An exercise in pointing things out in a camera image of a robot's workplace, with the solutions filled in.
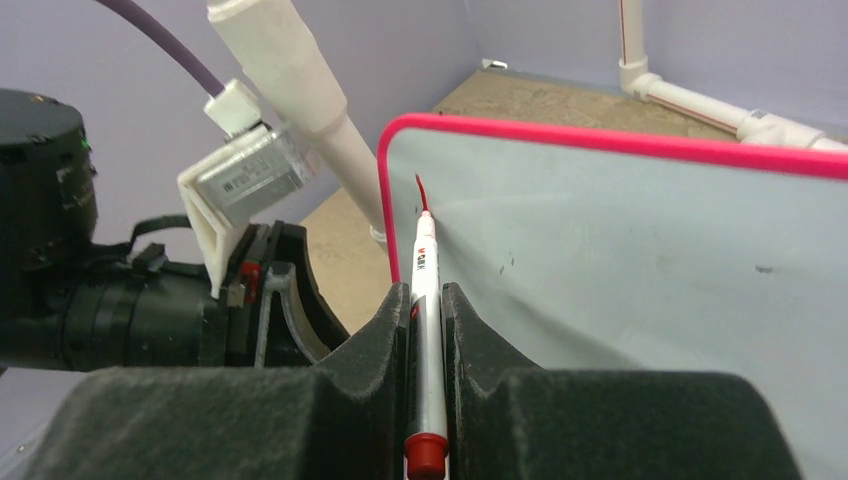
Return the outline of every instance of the red stripe on pipe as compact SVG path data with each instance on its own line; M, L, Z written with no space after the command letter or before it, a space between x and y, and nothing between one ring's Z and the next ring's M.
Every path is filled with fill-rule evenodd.
M656 95L651 95L650 93L647 95L647 97L650 98L651 100L661 104L661 105L665 105L668 108L686 112L687 114L692 115L693 117L700 118L701 120L708 122L708 123L712 123L713 125L716 125L718 127L726 128L727 130L730 130L732 133L736 134L737 127L735 127L733 125L730 125L728 123L724 123L720 120L716 120L715 118L712 118L712 117L708 117L708 116L704 115L703 113L699 113L699 112L696 112L692 109L678 105L676 103L669 102L668 100L663 100L662 98L659 98Z
M627 42L624 41L624 0L618 0L618 15L621 17L621 61L627 65Z

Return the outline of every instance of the white cable connector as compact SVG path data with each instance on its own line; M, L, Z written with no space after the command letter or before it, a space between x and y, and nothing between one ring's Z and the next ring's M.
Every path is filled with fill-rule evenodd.
M210 98L203 111L229 137L247 131L262 120L256 95L236 79L230 80L217 97Z

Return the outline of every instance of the red component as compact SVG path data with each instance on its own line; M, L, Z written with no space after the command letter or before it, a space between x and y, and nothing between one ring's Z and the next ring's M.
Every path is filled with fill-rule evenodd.
M409 480L444 480L448 441L433 433L416 433L403 444Z
M246 292L244 301L255 303L259 298L259 272L262 268L256 262L244 262L241 264L241 278L245 284Z
M424 193L424 184L421 183L421 177L418 174L415 174L415 183L418 184L418 192L421 193L421 208L423 210L430 210L430 206L427 205L427 194Z

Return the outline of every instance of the pvc pipe elbow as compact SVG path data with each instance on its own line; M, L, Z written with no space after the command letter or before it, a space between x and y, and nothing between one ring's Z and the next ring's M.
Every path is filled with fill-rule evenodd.
M646 96L654 82L662 81L662 77L648 71L648 57L638 62L625 65L624 60L618 62L619 82L621 89L632 97L646 100Z

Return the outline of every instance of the red marker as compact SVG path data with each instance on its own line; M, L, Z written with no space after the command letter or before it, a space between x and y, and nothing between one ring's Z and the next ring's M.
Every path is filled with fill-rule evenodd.
M418 219L412 259L412 309L410 323L417 331L415 406L404 443L409 480L445 478L448 422L445 403L445 365L442 352L442 317L439 251L436 224L427 205L421 178L415 175L424 210Z

